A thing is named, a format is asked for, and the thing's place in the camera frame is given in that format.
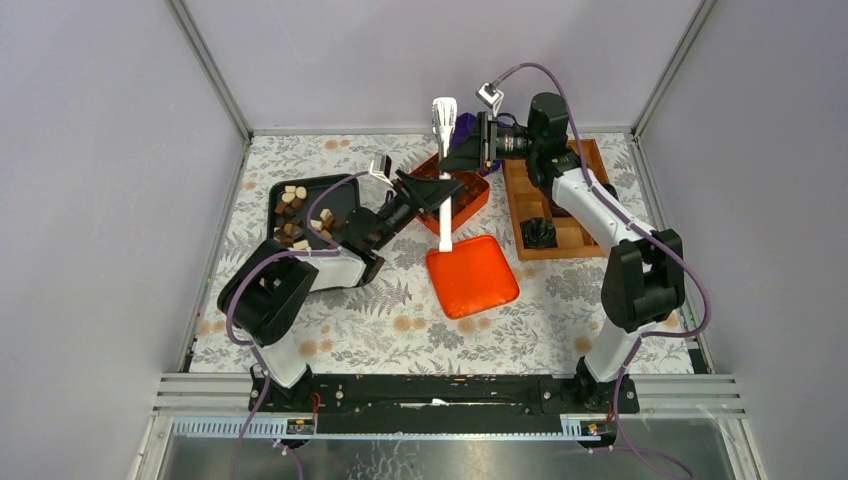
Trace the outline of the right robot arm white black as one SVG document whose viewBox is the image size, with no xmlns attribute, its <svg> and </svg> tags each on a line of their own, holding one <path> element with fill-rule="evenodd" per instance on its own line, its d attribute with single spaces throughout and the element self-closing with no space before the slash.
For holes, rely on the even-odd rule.
<svg viewBox="0 0 848 480">
<path fill-rule="evenodd" d="M 658 231 L 630 214 L 584 160 L 581 144 L 569 146 L 571 122 L 560 94 L 535 95 L 527 122 L 504 126 L 496 94 L 462 142 L 450 146 L 441 169 L 484 172 L 497 160 L 521 160 L 532 185 L 570 214 L 607 258 L 601 287 L 606 322 L 579 362 L 575 402 L 597 412 L 613 398 L 610 383 L 627 370 L 641 338 L 681 306 L 685 298 L 683 245 L 672 229 Z"/>
</svg>

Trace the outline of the white handled metal tongs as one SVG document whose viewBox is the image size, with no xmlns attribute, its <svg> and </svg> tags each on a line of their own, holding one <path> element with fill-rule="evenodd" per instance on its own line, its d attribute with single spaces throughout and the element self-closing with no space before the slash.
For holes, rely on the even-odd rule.
<svg viewBox="0 0 848 480">
<path fill-rule="evenodd" d="M 450 180 L 451 175 L 442 167 L 442 161 L 450 151 L 456 120 L 457 101 L 453 97 L 437 97 L 432 102 L 432 127 L 438 144 L 439 179 Z M 452 200 L 451 195 L 439 207 L 439 245 L 440 253 L 451 252 L 452 241 Z"/>
</svg>

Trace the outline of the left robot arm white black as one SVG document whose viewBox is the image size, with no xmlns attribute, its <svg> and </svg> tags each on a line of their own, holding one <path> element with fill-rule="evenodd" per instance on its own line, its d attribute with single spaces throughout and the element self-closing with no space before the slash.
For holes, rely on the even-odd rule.
<svg viewBox="0 0 848 480">
<path fill-rule="evenodd" d="M 272 398 L 288 411 L 309 401 L 311 370 L 290 333 L 307 297 L 316 292 L 370 283 L 384 264 L 378 252 L 418 215 L 432 213 L 463 188 L 453 178 L 426 179 L 400 172 L 392 195 L 376 211 L 353 208 L 343 220 L 341 241 L 323 249 L 296 249 L 264 240 L 221 289 L 218 309 L 229 336 L 240 329 Z"/>
</svg>

